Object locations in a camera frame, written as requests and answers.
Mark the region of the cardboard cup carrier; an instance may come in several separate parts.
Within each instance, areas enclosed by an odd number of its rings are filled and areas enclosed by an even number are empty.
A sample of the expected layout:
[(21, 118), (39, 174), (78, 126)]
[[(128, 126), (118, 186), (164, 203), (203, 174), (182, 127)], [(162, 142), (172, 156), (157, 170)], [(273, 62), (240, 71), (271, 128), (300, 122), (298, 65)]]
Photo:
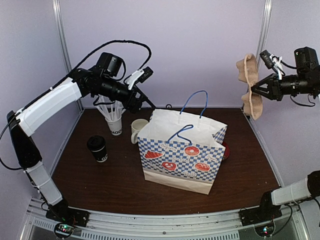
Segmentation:
[(253, 87), (259, 81), (258, 65), (254, 54), (247, 53), (242, 60), (236, 62), (238, 80), (247, 84), (248, 92), (241, 97), (243, 112), (256, 121), (263, 112), (262, 96), (253, 93)]

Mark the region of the blue checkered paper bag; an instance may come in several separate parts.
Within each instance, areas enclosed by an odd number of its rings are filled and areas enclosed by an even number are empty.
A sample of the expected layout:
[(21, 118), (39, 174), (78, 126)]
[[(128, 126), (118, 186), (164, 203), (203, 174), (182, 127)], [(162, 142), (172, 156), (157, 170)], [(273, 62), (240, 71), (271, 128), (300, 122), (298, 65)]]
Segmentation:
[(209, 194), (226, 150), (227, 128), (202, 113), (155, 109), (137, 135), (144, 179)]

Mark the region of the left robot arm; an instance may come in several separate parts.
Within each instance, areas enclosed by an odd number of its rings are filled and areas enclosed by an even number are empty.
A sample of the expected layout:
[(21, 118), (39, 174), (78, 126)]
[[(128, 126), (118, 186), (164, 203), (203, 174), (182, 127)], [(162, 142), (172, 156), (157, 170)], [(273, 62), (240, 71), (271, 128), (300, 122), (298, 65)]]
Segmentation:
[(61, 110), (88, 95), (104, 96), (112, 102), (120, 102), (131, 113), (138, 112), (144, 102), (153, 108), (152, 102), (137, 87), (138, 83), (143, 83), (154, 73), (153, 70), (143, 65), (121, 83), (115, 77), (124, 65), (120, 57), (103, 52), (91, 68), (76, 67), (65, 80), (29, 106), (7, 114), (7, 127), (20, 169), (44, 198), (49, 212), (61, 222), (69, 221), (72, 211), (47, 171), (33, 135)]

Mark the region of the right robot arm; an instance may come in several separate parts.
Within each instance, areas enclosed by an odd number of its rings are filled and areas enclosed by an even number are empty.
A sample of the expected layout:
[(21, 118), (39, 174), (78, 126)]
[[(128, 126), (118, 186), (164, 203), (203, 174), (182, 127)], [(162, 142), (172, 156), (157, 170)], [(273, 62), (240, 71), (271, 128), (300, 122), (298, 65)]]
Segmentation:
[[(305, 46), (293, 52), (295, 66), (288, 65), (281, 57), (262, 51), (259, 56), (273, 74), (255, 83), (249, 89), (259, 96), (280, 102), (284, 96), (297, 106), (312, 108), (316, 105), (310, 97), (320, 95), (320, 63), (315, 49)], [(306, 178), (289, 186), (265, 192), (256, 210), (259, 220), (266, 221), (282, 205), (313, 200), (320, 196), (320, 171), (315, 170)]]

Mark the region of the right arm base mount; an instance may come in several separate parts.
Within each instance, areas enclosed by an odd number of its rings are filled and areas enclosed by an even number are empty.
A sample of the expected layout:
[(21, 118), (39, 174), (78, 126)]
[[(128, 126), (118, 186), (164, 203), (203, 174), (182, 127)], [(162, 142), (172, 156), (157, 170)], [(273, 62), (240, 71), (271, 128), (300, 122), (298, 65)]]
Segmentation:
[(238, 215), (243, 227), (253, 225), (259, 237), (267, 238), (276, 232), (275, 219), (282, 216), (280, 208), (280, 206), (241, 208)]

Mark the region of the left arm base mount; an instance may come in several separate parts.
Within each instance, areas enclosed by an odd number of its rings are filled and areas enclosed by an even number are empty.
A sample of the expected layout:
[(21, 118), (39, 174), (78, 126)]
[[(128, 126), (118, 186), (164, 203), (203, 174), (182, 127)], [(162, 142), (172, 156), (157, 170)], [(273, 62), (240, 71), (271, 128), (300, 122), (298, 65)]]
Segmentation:
[(79, 227), (86, 227), (90, 213), (86, 210), (79, 210), (66, 206), (56, 207), (48, 205), (46, 218), (56, 221), (53, 233), (59, 239), (67, 239), (72, 236)]

